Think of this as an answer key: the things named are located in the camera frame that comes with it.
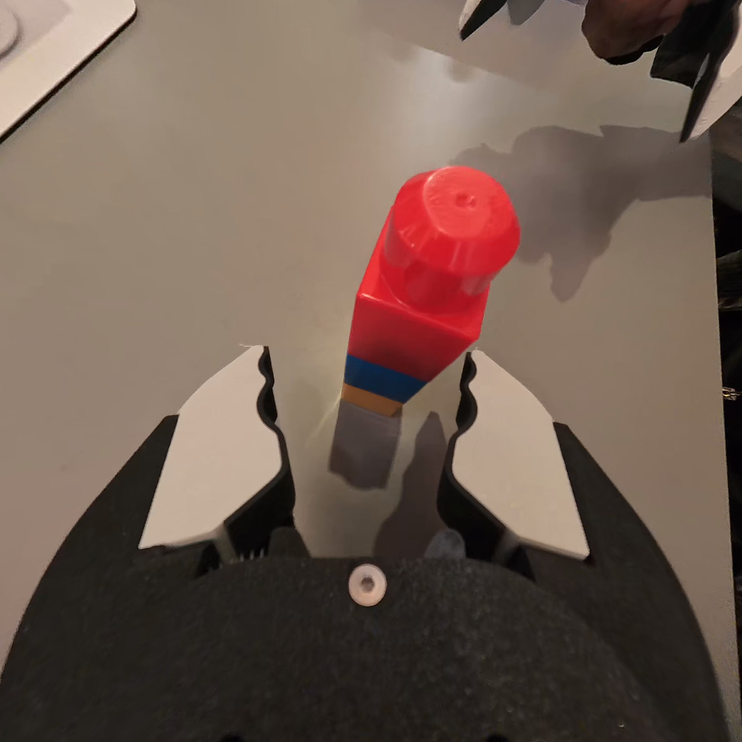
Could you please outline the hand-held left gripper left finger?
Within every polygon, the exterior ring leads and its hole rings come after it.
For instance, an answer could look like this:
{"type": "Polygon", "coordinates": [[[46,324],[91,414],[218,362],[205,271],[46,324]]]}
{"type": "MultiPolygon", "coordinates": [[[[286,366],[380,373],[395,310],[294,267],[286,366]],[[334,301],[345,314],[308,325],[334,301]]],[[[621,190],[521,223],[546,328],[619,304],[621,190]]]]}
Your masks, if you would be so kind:
{"type": "Polygon", "coordinates": [[[212,543],[225,562],[266,554],[295,503],[277,417],[269,348],[247,347],[181,406],[140,550],[212,543]]]}

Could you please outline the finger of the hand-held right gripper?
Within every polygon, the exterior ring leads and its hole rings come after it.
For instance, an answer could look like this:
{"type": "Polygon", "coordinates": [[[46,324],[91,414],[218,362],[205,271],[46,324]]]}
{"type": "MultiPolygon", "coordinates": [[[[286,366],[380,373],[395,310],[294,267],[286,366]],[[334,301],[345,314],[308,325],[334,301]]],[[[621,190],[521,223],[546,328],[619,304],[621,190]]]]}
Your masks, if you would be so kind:
{"type": "Polygon", "coordinates": [[[542,1],[466,1],[459,15],[459,39],[465,41],[503,8],[510,25],[524,24],[543,5],[542,1]]]}
{"type": "Polygon", "coordinates": [[[741,95],[741,36],[715,42],[692,88],[680,143],[704,134],[741,95]]]}

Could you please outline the white document holder stand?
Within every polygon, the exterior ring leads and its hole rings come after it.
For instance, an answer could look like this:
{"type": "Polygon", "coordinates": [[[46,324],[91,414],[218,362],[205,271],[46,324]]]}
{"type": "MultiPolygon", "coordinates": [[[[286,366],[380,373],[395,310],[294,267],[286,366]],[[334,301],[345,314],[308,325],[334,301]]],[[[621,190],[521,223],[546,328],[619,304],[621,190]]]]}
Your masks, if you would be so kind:
{"type": "Polygon", "coordinates": [[[1,2],[1,140],[130,25],[134,1],[1,2]]]}

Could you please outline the person's right hand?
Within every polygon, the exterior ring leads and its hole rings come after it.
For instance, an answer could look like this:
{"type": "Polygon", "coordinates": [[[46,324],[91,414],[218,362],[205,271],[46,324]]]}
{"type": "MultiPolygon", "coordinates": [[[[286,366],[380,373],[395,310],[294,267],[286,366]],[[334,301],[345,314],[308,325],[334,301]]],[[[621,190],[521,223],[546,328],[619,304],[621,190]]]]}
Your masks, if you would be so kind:
{"type": "Polygon", "coordinates": [[[613,62],[641,54],[680,22],[692,1],[589,1],[582,34],[593,54],[613,62]]]}

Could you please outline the orange mega block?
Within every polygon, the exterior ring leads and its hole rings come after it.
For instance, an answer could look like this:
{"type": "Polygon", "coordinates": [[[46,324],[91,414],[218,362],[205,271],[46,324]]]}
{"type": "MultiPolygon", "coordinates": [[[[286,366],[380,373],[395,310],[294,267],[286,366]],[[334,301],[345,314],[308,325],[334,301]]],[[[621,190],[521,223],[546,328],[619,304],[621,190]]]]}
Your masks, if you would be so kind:
{"type": "Polygon", "coordinates": [[[355,405],[370,413],[393,417],[401,412],[402,402],[397,402],[383,395],[378,395],[368,390],[343,383],[341,400],[355,405]]]}

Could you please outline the blue mega block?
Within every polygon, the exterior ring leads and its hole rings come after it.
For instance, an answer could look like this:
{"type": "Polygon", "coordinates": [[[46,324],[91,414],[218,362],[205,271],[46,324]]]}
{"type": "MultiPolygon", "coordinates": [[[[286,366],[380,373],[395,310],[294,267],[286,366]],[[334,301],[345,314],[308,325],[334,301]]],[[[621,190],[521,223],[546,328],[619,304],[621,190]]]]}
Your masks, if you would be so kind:
{"type": "Polygon", "coordinates": [[[344,384],[357,390],[407,403],[429,382],[347,354],[344,384]]]}

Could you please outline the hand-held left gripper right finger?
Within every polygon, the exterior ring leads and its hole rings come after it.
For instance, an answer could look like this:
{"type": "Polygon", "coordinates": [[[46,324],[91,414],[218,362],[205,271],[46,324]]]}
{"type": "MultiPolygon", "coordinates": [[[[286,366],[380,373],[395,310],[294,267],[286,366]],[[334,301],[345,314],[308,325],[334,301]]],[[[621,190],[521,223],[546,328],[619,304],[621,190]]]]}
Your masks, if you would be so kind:
{"type": "Polygon", "coordinates": [[[519,548],[535,548],[587,560],[589,541],[551,413],[480,349],[466,354],[459,391],[437,507],[465,555],[507,562],[519,548]]]}

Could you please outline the red mega block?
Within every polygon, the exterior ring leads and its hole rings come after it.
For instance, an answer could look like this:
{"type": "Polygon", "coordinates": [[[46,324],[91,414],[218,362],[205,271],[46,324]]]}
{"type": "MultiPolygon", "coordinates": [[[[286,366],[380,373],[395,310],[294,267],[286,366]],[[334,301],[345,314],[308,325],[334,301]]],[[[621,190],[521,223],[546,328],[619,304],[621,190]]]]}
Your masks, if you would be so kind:
{"type": "Polygon", "coordinates": [[[406,181],[356,295],[348,354],[428,383],[480,336],[521,228],[504,187],[451,165],[406,181]]]}

